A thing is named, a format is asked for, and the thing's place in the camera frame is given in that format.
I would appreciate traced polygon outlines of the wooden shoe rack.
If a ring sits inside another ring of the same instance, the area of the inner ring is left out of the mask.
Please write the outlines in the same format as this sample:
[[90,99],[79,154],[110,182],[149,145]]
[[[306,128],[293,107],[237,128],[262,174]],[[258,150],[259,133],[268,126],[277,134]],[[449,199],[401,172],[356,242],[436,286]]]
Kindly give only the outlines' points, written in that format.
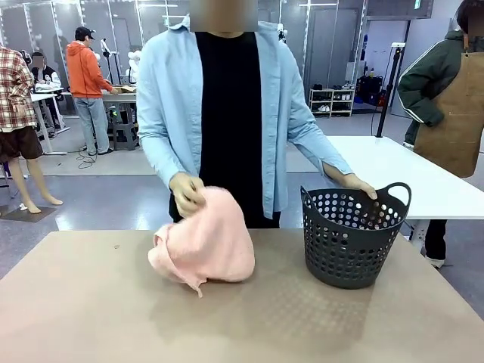
[[309,108],[315,116],[351,116],[354,97],[354,89],[312,88],[309,91]]

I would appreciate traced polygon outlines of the person torso blue shirt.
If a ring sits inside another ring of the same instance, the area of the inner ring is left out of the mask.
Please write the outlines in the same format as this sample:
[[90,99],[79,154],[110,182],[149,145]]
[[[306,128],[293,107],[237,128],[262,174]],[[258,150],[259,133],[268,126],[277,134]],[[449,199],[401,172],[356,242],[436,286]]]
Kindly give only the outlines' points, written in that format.
[[299,69],[257,0],[190,0],[181,23],[143,47],[140,126],[200,132],[204,187],[228,190],[248,228],[278,228],[291,118],[306,108]]

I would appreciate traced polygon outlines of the black equipment cases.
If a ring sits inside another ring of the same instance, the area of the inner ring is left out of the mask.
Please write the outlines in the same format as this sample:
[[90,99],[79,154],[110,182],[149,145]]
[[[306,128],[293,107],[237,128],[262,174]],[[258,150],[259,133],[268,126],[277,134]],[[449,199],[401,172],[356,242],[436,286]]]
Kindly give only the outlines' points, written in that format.
[[355,96],[362,102],[378,106],[383,93],[382,76],[362,76],[357,80]]

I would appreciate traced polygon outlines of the dark mannequin base plate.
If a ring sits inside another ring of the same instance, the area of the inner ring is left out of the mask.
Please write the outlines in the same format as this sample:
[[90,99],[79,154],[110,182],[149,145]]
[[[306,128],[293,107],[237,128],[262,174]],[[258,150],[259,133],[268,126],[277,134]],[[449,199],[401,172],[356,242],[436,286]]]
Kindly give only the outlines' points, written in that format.
[[6,214],[2,213],[2,215],[0,216],[0,220],[37,223],[46,216],[49,216],[56,211],[56,208],[44,207],[41,209],[40,213],[30,213],[27,209],[21,210],[20,208],[17,208]]

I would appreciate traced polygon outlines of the person's right forearm blue sleeve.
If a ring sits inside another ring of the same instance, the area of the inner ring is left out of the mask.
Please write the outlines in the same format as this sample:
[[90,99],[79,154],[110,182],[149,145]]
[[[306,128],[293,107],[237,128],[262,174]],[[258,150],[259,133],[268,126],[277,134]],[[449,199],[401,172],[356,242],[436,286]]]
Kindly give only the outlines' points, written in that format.
[[163,125],[140,126],[138,136],[149,164],[168,186],[179,172],[198,176],[201,164],[200,132],[169,133]]

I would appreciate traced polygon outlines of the white humanoid robot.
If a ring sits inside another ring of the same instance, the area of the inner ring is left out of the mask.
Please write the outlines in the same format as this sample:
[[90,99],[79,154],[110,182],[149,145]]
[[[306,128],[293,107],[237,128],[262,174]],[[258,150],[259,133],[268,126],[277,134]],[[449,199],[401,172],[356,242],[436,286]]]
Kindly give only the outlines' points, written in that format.
[[129,83],[134,85],[138,81],[141,49],[136,48],[134,51],[130,51],[128,53],[128,59],[129,59],[129,68],[126,71],[126,76],[128,76]]

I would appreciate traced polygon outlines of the person in brown apron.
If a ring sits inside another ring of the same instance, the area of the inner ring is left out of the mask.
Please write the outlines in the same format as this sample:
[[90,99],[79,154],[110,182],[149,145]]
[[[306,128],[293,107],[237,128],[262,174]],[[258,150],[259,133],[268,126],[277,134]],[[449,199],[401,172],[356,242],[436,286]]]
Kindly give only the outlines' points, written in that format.
[[399,100],[412,122],[404,144],[459,178],[476,170],[484,133],[484,0],[463,0],[457,30],[400,76]]

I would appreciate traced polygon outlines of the man in orange hoodie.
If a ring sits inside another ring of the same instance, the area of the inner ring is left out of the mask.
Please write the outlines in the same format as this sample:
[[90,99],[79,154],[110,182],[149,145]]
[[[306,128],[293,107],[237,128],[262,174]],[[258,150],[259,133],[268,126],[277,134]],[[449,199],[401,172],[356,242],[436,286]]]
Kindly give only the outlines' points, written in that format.
[[102,75],[95,53],[90,48],[93,39],[92,31],[80,26],[75,31],[75,39],[67,46],[70,93],[82,124],[86,150],[91,157],[113,151],[107,135],[108,121],[102,91],[117,93],[117,89]]

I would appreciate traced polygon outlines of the black pole stand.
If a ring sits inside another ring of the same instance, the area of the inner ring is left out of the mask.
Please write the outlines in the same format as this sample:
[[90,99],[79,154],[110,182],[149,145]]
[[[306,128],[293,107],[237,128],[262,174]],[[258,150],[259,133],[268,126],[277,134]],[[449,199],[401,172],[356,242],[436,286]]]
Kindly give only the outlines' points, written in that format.
[[383,107],[382,107],[382,111],[381,111],[381,114],[380,114],[380,119],[379,119],[379,123],[378,123],[378,127],[377,127],[377,133],[376,133],[377,138],[383,137],[383,127],[384,127],[384,123],[385,123],[385,119],[386,119],[386,113],[387,113],[388,107],[389,107],[390,96],[391,96],[392,90],[394,88],[394,80],[395,80],[395,77],[396,77],[396,71],[397,71],[397,68],[399,66],[400,57],[402,56],[402,52],[404,51],[405,46],[406,46],[405,42],[393,42],[391,44],[391,49],[392,49],[392,53],[393,53],[392,67],[390,69],[388,83],[386,84],[385,98],[384,98]]

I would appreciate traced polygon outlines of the black step stool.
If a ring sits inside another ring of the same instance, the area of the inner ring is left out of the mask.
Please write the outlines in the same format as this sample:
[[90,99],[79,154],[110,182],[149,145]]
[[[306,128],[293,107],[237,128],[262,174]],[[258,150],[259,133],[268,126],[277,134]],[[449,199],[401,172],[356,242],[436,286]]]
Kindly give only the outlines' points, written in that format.
[[138,146],[138,135],[133,123],[113,124],[114,150],[135,150]]

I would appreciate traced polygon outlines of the white table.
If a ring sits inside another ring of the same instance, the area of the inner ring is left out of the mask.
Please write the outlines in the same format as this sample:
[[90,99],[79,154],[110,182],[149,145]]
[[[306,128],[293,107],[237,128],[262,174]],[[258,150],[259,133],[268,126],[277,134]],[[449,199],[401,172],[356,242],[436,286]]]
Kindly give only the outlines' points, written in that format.
[[484,220],[484,192],[394,140],[374,136],[330,136],[352,170],[376,189],[402,182],[412,192],[406,220],[411,243],[421,248],[429,221]]

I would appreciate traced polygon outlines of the pink fluffy towel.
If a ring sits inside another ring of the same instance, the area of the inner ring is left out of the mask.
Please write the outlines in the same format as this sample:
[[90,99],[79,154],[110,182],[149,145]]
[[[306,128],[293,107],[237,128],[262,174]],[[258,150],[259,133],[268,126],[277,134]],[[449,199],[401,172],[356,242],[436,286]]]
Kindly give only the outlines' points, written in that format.
[[147,254],[155,271],[186,284],[199,297],[207,281],[245,281],[256,264],[243,211],[230,192],[206,187],[201,194],[203,207],[180,222],[162,226]]

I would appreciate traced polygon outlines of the dark grey perforated basket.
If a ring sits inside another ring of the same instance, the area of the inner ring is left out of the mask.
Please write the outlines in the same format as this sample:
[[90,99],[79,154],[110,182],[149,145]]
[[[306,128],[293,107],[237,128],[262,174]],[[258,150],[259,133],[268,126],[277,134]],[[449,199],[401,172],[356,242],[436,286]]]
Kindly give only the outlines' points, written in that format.
[[306,267],[321,282],[359,290],[376,281],[406,220],[411,189],[402,182],[377,191],[300,188]]

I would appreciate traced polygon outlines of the person's left hand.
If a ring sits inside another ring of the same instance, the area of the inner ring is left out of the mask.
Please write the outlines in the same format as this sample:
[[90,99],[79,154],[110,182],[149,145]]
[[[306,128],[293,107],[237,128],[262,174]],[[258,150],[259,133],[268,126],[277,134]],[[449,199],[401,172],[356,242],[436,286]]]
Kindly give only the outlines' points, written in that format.
[[364,191],[372,200],[377,199],[376,190],[367,182],[361,180],[356,174],[347,174],[342,178],[342,185],[345,188]]

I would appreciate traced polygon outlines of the white desk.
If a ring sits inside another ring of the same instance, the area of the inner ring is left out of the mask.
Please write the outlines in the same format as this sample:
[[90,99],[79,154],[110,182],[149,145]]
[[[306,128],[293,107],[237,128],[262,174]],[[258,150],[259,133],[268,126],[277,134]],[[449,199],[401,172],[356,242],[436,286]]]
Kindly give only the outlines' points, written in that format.
[[44,120],[44,117],[43,117],[43,113],[41,111],[41,106],[43,106],[46,109],[45,115],[48,117],[48,121],[53,125],[54,119],[51,117],[50,109],[45,102],[47,99],[52,99],[52,102],[53,102],[54,108],[55,108],[55,112],[57,114],[57,120],[58,120],[59,125],[60,125],[59,129],[56,129],[54,127],[54,125],[52,126],[54,133],[57,135],[57,134],[67,132],[67,131],[70,130],[70,127],[66,126],[64,119],[60,114],[60,111],[59,111],[58,106],[57,106],[57,102],[55,100],[55,95],[50,94],[50,93],[45,93],[45,94],[34,93],[34,94],[31,95],[31,98],[32,98],[33,108],[34,108],[34,111],[36,113],[38,124],[41,128],[42,135],[44,137],[44,141],[47,144],[47,151],[44,152],[44,155],[45,156],[62,156],[62,157],[66,156],[67,155],[66,151],[55,151],[55,150],[53,150],[50,138],[48,137],[48,129],[45,125],[45,120]]

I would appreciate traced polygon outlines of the mannequin with plaid shirt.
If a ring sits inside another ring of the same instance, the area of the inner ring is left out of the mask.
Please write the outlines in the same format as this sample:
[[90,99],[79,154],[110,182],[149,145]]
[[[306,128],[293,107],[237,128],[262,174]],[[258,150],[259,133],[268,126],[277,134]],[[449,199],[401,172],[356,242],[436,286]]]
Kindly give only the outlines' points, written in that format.
[[60,206],[63,202],[53,197],[46,187],[39,165],[43,149],[36,134],[36,115],[31,98],[34,78],[22,55],[0,45],[0,163],[7,163],[23,205],[32,214],[41,210],[34,204],[27,190],[19,158],[26,160],[44,200]]

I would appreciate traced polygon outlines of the person's right hand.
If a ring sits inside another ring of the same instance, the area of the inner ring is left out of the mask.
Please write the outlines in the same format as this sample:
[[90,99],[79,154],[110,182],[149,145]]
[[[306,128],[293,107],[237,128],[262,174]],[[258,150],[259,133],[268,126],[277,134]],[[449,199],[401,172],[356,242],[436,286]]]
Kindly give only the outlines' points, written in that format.
[[178,172],[170,180],[169,188],[175,198],[178,213],[183,218],[192,216],[205,204],[201,193],[204,184],[198,177]]

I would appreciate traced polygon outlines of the person's left forearm blue sleeve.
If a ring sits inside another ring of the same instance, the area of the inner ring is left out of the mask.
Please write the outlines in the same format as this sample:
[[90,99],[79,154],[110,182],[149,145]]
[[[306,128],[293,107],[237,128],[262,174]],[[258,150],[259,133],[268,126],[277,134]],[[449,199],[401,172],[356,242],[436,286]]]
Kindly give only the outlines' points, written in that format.
[[354,188],[356,175],[316,125],[314,119],[293,119],[287,126],[287,140],[322,174],[345,188]]

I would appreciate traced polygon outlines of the seated person in background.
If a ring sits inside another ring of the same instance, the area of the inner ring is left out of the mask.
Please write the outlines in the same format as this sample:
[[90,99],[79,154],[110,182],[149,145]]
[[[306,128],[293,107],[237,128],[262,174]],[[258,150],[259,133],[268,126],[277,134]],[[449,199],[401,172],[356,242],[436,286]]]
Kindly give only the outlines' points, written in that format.
[[57,72],[45,62],[41,52],[32,53],[31,73],[35,80],[36,91],[61,91],[61,80]]

